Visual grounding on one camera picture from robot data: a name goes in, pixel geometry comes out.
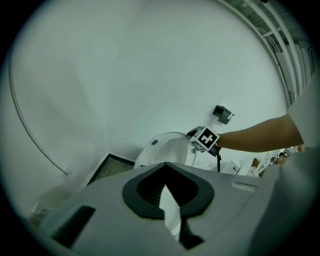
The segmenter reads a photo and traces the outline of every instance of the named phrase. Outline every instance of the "toilet lid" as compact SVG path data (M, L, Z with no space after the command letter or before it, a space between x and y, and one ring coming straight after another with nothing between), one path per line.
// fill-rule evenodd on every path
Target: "toilet lid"
M166 132L151 139L137 160L144 166L164 162L192 166L195 156L185 133Z

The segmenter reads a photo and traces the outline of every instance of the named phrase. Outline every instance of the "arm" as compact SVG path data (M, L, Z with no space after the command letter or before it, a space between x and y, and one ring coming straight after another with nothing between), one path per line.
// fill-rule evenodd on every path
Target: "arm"
M285 149L304 143L288 114L219 135L218 147L248 152Z

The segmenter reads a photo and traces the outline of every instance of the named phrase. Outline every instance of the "toilet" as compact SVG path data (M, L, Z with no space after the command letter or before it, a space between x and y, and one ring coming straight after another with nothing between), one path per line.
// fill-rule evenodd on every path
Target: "toilet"
M178 131L161 133L151 139L135 161L134 169L158 163L180 163L208 171L217 171L217 158L199 152Z

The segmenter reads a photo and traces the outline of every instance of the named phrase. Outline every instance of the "cable on wall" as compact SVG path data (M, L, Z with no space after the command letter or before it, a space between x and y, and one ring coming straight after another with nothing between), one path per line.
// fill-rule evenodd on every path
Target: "cable on wall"
M57 163L48 155L48 153L41 147L41 145L37 142L36 138L30 131L23 115L21 112L21 109L19 107L18 101L17 101L17 95L15 91L15 86L14 86L14 81L13 81L13 69L12 69L12 55L13 55L13 46L10 47L9 49L9 54L8 54L8 68L9 68L9 84L10 84L10 91L13 99L13 103L15 106L15 110L19 116L19 119L26 131L26 133L29 135L30 139L33 141L33 143L36 145L36 147L42 152L42 154L55 166L57 167L61 172L63 172L65 175L68 175L64 170L62 170L61 167L58 166Z

